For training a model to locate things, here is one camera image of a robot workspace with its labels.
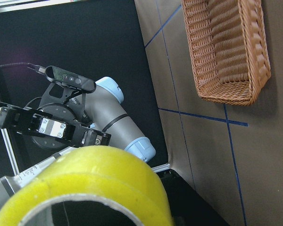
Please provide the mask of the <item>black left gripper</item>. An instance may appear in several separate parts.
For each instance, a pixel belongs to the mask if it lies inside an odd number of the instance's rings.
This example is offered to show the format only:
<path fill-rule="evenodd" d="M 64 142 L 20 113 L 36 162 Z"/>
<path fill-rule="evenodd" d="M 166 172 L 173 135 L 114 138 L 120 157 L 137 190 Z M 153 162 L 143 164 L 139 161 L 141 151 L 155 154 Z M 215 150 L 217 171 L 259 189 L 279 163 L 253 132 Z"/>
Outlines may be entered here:
<path fill-rule="evenodd" d="M 83 126 L 82 119 L 83 106 L 77 101 L 40 104 L 39 110 L 0 102 L 0 129 L 30 135 L 45 150 L 109 144 L 110 134 Z"/>

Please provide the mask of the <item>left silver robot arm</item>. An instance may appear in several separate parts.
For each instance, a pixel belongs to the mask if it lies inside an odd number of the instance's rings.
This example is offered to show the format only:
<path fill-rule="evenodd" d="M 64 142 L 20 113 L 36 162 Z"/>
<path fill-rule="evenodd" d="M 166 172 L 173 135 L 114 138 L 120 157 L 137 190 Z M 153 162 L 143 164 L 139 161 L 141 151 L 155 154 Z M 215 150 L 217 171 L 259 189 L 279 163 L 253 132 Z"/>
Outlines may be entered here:
<path fill-rule="evenodd" d="M 147 162 L 155 156 L 150 140 L 122 108 L 123 93 L 110 77 L 95 82 L 92 93 L 81 90 L 76 99 L 70 88 L 56 98 L 46 91 L 39 109 L 20 108 L 0 102 L 0 129 L 14 129 L 32 136 L 40 147 L 54 153 L 17 173 L 0 178 L 0 209 L 58 157 L 77 147 L 109 145 Z"/>

